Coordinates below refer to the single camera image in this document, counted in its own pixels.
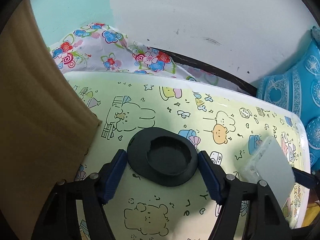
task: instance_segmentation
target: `floral fabric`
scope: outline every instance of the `floral fabric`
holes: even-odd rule
[[[164,52],[130,41],[126,34],[103,23],[80,27],[48,50],[62,73],[131,72],[191,80],[242,92],[232,82],[190,66],[176,64]]]

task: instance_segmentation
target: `metal screw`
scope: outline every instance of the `metal screw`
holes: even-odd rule
[[[65,183],[65,180],[64,180],[64,179],[57,182],[57,184],[58,184],[59,186],[63,185],[64,183]]]
[[[259,184],[260,184],[261,186],[263,186],[263,187],[265,187],[266,185],[268,185],[268,183],[267,183],[266,181],[264,181],[264,180],[260,180],[260,181],[259,181]]]
[[[226,175],[226,178],[227,178],[228,180],[234,180],[236,177],[235,177],[233,174],[227,174],[227,175]]]
[[[96,172],[94,172],[94,173],[91,173],[91,174],[89,175],[89,177],[90,177],[90,179],[96,179],[97,177],[99,177],[99,174],[96,173]]]

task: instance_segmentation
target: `blue gripper pad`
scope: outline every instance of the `blue gripper pad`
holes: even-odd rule
[[[198,153],[198,168],[201,173],[202,179],[207,187],[210,198],[212,200],[215,200],[217,204],[222,205],[224,202],[224,198],[221,195],[222,188],[220,183],[223,182],[219,182],[218,178],[215,176],[212,168],[210,167],[212,166],[211,164],[219,167],[222,170],[222,168],[219,165],[213,164],[213,162],[210,160],[208,154],[205,151],[201,151]]]
[[[103,205],[114,197],[127,162],[126,151],[118,150],[111,163],[107,163],[101,168],[99,172],[100,181],[97,185],[96,193]]]

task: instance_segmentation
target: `cartoon printed mat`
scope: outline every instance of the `cartoon printed mat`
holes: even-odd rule
[[[153,126],[186,137],[238,178],[239,167],[267,136],[274,136],[290,164],[303,170],[297,125],[283,115],[188,89],[101,79],[88,84],[70,77],[79,97],[103,120],[75,180],[98,172],[118,149],[127,149],[137,131]],[[303,194],[295,184],[283,208],[291,227],[297,222]],[[247,209],[248,203],[243,202],[235,239],[242,236]],[[181,186],[163,187],[127,165],[115,197],[104,210],[116,239],[199,240],[208,238],[220,207],[210,199],[199,171]],[[78,218],[83,239],[89,239],[81,205]]]

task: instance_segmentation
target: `table surface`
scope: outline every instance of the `table surface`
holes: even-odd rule
[[[188,138],[205,150],[226,173],[239,177],[239,167],[254,144],[274,136],[289,163],[310,172],[308,142],[293,113],[247,95],[210,85],[134,73],[69,72],[65,78],[103,123],[79,168],[84,179],[126,149],[131,137],[146,127],[161,127]],[[221,137],[212,130],[221,128]],[[308,189],[295,184],[284,213],[300,227]],[[235,239],[240,239],[248,203],[243,202]],[[104,206],[116,239],[207,239],[219,213],[198,171],[185,184],[163,187],[136,174],[129,165],[115,197]],[[78,206],[82,234],[87,228]]]

